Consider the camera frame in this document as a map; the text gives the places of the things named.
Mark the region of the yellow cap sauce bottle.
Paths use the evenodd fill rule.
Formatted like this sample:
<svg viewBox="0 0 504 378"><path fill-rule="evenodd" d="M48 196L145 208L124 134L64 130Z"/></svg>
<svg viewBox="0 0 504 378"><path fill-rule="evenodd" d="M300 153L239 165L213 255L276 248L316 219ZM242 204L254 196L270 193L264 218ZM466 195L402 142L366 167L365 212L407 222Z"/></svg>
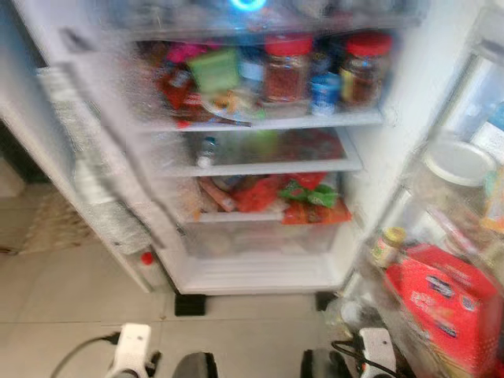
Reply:
<svg viewBox="0 0 504 378"><path fill-rule="evenodd" d="M406 237L406 230L403 227L384 229L371 247L371 262L379 268L388 267L399 255Z"/></svg>

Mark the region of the green snack packet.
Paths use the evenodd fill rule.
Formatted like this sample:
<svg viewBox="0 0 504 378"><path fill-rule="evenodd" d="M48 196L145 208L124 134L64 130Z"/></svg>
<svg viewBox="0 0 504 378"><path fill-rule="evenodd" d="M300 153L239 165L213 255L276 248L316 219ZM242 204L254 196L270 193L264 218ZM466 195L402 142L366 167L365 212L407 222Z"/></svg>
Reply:
<svg viewBox="0 0 504 378"><path fill-rule="evenodd" d="M338 199L341 198L339 192L332 186L320 183L315 188L308 188L296 180L288 180L288 183L280 188L278 195L281 198L325 206L325 208L334 208Z"/></svg>

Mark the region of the small clear water bottle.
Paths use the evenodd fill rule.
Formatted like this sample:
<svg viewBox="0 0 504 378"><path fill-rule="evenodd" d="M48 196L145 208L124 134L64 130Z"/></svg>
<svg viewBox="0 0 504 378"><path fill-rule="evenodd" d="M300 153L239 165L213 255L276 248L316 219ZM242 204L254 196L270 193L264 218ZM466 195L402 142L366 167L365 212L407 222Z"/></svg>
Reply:
<svg viewBox="0 0 504 378"><path fill-rule="evenodd" d="M208 136L202 138L201 145L197 154L197 166L201 169L208 169L215 165L217 155L217 140L215 137Z"/></svg>

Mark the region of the red printed carton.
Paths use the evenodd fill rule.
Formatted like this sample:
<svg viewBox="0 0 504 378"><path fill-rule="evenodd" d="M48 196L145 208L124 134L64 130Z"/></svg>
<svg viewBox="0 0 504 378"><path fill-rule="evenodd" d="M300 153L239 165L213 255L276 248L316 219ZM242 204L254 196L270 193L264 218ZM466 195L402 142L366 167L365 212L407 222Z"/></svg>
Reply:
<svg viewBox="0 0 504 378"><path fill-rule="evenodd" d="M432 244L385 272L454 378L499 378L504 298L493 275Z"/></svg>

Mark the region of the long sausage packet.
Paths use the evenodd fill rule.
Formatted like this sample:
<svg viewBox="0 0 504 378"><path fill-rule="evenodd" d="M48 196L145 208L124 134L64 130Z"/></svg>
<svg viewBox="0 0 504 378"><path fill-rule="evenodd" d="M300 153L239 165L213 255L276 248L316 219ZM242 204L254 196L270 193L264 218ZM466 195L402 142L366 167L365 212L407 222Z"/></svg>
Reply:
<svg viewBox="0 0 504 378"><path fill-rule="evenodd" d="M225 212L237 210L236 202L227 191L216 186L209 177L199 177L197 179L199 187Z"/></svg>

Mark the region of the green plastic food box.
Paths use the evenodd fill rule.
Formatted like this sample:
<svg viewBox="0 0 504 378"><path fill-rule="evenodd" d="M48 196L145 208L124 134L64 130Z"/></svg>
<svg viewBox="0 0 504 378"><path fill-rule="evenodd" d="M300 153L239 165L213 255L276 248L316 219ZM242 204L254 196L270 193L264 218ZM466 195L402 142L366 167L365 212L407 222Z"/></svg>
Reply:
<svg viewBox="0 0 504 378"><path fill-rule="evenodd" d="M186 62L198 90L202 94L211 95L240 86L239 61L236 48L221 48L190 58Z"/></svg>

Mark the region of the white-edged glass fridge shelf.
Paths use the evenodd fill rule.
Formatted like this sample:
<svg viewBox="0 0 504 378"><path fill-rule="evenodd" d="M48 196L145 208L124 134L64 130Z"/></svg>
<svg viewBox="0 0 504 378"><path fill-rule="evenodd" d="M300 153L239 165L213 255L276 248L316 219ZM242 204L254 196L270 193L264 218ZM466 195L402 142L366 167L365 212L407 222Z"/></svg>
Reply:
<svg viewBox="0 0 504 378"><path fill-rule="evenodd" d="M183 229L195 229L213 224L282 224L282 226L330 226L330 224L343 224L354 219L354 215L345 209L324 212L316 217L313 222L304 220L296 222L295 216L285 212L274 213L197 213L183 224Z"/></svg>
<svg viewBox="0 0 504 378"><path fill-rule="evenodd" d="M303 128L332 128L346 126L376 126L385 118L378 110L356 113L337 113L332 116L307 115L295 118L267 119L258 121L234 121L213 117L209 121L155 121L140 128L141 132L166 131L249 131L249 130L289 130Z"/></svg>
<svg viewBox="0 0 504 378"><path fill-rule="evenodd" d="M356 172L363 169L356 156L327 161L285 161L267 163L237 163L237 165L176 166L163 169L161 177L248 176L248 174L285 174L302 172Z"/></svg>

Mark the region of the clear bubble wrap roll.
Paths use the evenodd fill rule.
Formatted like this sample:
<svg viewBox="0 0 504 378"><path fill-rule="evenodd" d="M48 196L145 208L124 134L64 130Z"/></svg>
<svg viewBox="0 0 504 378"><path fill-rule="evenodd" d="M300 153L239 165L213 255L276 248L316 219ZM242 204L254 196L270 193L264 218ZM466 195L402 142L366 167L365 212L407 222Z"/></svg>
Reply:
<svg viewBox="0 0 504 378"><path fill-rule="evenodd" d="M87 215L98 222L97 233L123 255L143 252L152 245L144 224L127 206L116 188L108 156L100 145L103 130L97 113L61 66L37 71L55 114L65 127L75 151L73 187L86 202Z"/></svg>

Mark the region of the white interior black door fridge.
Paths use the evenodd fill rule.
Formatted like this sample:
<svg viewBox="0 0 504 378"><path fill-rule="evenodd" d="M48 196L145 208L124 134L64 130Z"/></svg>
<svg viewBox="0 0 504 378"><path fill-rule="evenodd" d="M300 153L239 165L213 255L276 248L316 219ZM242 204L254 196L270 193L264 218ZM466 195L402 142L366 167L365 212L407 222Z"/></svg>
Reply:
<svg viewBox="0 0 504 378"><path fill-rule="evenodd" d="M0 0L0 109L144 291L337 291L484 8Z"/></svg>

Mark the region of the blue drink can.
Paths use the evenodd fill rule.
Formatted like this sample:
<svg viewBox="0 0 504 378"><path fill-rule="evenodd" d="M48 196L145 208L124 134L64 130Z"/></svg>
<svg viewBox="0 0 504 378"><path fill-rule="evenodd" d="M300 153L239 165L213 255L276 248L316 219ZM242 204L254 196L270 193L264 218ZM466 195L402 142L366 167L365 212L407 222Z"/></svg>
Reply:
<svg viewBox="0 0 504 378"><path fill-rule="evenodd" d="M325 72L310 81L310 114L332 116L338 110L342 80L337 73Z"/></svg>

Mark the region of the orange printed food packet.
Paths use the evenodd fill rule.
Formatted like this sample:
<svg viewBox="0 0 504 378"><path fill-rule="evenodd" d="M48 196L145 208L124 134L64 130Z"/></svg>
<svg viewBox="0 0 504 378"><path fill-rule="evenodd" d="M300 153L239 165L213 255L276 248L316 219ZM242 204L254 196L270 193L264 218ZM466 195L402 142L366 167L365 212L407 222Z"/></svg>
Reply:
<svg viewBox="0 0 504 378"><path fill-rule="evenodd" d="M504 166L498 166L484 177L484 205L481 226L504 233Z"/></svg>

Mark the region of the white lid round container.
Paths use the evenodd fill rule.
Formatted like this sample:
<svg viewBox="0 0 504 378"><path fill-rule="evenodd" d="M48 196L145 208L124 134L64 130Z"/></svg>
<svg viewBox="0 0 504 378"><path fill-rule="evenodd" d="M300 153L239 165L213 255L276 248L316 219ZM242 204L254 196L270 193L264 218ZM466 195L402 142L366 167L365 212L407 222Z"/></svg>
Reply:
<svg viewBox="0 0 504 378"><path fill-rule="evenodd" d="M497 169L492 155L469 142L438 140L428 144L421 155L424 167L442 181L461 187L482 187Z"/></svg>

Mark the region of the white plate of food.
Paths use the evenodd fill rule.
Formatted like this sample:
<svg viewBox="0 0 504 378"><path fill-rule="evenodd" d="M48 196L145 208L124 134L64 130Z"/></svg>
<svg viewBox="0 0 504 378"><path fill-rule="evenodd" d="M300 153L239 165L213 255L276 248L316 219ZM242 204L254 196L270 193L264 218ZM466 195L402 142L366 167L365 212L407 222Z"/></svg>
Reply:
<svg viewBox="0 0 504 378"><path fill-rule="evenodd" d="M209 113L238 122L263 121L265 110L252 91L233 89L201 94L202 107Z"/></svg>

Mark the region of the clear chiller compartment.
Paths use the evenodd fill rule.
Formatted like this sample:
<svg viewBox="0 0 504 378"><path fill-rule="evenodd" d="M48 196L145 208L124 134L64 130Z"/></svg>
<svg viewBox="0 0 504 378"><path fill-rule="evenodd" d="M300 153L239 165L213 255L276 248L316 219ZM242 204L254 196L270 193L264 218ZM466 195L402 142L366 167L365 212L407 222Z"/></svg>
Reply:
<svg viewBox="0 0 504 378"><path fill-rule="evenodd" d="M431 0L94 0L94 21L135 40L342 35L409 28Z"/></svg>

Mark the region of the beige patterned floor rug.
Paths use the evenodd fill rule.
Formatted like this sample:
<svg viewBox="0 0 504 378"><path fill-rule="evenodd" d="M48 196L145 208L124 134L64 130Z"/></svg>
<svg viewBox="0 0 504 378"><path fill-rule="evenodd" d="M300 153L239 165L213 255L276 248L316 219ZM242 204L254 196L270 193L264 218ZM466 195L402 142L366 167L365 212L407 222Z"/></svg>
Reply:
<svg viewBox="0 0 504 378"><path fill-rule="evenodd" d="M16 249L18 254L80 247L96 238L87 222L73 205L58 192L51 192L41 201L25 241Z"/></svg>

